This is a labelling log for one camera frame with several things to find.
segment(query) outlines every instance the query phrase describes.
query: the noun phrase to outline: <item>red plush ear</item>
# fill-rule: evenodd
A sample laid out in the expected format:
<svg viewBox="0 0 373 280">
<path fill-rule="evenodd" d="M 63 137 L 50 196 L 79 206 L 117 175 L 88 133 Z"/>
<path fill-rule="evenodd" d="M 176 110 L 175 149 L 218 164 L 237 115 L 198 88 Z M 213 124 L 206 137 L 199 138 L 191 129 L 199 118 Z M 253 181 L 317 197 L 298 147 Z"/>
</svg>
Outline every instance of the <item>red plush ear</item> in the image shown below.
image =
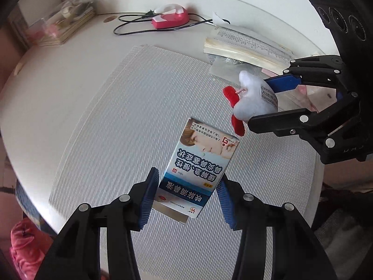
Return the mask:
<svg viewBox="0 0 373 280">
<path fill-rule="evenodd" d="M 228 99 L 232 108 L 239 101 L 239 96 L 238 94 L 236 94 L 236 90 L 232 86 L 227 86 L 223 88 L 223 95 Z"/>
<path fill-rule="evenodd" d="M 245 134 L 245 126 L 242 120 L 238 120 L 234 115 L 232 115 L 232 126 L 236 135 L 243 136 Z"/>
</svg>

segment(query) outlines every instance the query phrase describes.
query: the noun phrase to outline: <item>blue label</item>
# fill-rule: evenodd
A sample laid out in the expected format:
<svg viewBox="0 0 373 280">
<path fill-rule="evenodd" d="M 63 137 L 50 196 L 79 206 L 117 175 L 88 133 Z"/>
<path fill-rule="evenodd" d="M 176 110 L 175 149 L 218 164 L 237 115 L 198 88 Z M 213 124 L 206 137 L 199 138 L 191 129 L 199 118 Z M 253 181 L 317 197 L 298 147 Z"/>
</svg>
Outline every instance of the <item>blue label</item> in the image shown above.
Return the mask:
<svg viewBox="0 0 373 280">
<path fill-rule="evenodd" d="M 186 186 L 189 189 L 197 191 L 200 194 L 204 194 L 204 195 L 209 196 L 209 197 L 211 197 L 211 195 L 212 195 L 212 191 L 206 190 L 206 189 L 203 189 L 202 187 L 191 184 L 188 181 L 185 181 L 185 180 L 183 180 L 183 179 L 181 179 L 177 176 L 174 176 L 174 175 L 170 174 L 169 172 L 165 173 L 165 176 L 163 177 L 162 180 L 166 180 L 166 179 L 171 179 L 172 181 L 180 183 L 180 184 Z"/>
<path fill-rule="evenodd" d="M 210 196 L 207 196 L 201 192 L 191 189 L 179 182 L 166 177 L 161 181 L 159 188 L 169 192 L 170 194 L 176 195 L 181 199 L 187 200 L 191 203 L 195 203 L 201 207 L 205 206 Z"/>
</svg>

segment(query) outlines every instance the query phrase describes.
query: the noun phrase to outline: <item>nasal spray box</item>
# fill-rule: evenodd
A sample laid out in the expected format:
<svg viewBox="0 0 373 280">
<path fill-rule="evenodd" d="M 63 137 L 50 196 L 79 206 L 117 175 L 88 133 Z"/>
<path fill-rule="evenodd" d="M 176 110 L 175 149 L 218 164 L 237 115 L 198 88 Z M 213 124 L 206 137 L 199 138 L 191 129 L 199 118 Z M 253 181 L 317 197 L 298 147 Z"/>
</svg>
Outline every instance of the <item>nasal spray box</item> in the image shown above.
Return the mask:
<svg viewBox="0 0 373 280">
<path fill-rule="evenodd" d="M 183 224 L 197 218 L 218 185 L 238 139 L 189 118 L 155 194 L 153 208 Z"/>
</svg>

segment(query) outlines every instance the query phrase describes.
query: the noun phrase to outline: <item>pink cloth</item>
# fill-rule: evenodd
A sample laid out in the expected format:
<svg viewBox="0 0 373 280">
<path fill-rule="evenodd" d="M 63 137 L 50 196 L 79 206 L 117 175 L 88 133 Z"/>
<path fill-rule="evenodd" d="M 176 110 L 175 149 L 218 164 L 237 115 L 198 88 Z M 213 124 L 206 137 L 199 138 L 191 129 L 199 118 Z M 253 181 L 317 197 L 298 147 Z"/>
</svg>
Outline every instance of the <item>pink cloth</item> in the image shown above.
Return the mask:
<svg viewBox="0 0 373 280">
<path fill-rule="evenodd" d="M 34 280 L 45 254 L 52 245 L 52 238 L 40 231 L 29 218 L 16 224 L 11 233 L 10 254 L 22 280 Z"/>
</svg>

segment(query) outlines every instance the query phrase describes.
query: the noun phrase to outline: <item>clear plastic box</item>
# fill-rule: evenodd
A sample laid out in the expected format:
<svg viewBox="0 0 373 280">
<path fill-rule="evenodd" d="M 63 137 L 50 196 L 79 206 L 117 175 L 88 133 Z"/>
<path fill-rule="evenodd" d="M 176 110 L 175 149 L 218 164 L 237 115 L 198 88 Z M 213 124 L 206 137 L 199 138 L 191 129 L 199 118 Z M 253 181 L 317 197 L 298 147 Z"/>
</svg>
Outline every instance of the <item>clear plastic box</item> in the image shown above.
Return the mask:
<svg viewBox="0 0 373 280">
<path fill-rule="evenodd" d="M 65 0 L 27 29 L 28 40 L 39 46 L 61 45 L 96 14 L 96 0 Z"/>
</svg>

